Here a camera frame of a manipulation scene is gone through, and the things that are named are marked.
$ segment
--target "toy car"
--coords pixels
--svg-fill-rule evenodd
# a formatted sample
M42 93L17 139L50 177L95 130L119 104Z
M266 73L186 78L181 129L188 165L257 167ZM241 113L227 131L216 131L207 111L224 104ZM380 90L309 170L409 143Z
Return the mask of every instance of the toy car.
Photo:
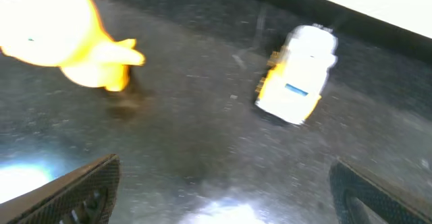
M337 61L338 39L320 25L298 26L288 35L272 69L262 78L255 104L284 121L302 124L321 98L328 70Z

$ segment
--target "toy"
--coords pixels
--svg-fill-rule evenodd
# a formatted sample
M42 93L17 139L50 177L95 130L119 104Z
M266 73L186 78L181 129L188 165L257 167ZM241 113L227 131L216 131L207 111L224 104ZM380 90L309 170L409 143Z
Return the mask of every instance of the toy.
M92 0L0 0L0 47L26 63L59 67L71 81L121 91L142 65L134 39L115 42Z
M276 63L261 79L255 104L287 122L302 124L321 98L327 72L337 61L333 53L338 39L330 32L319 25L298 26L280 53L273 53Z

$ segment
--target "rubber duck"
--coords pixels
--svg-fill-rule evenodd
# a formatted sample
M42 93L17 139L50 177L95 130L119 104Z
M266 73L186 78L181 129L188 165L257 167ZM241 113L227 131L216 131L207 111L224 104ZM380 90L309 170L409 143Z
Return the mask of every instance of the rubber duck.
M33 65L59 67L71 81L122 91L129 66L143 65L135 39L115 42L92 0L0 0L0 47Z

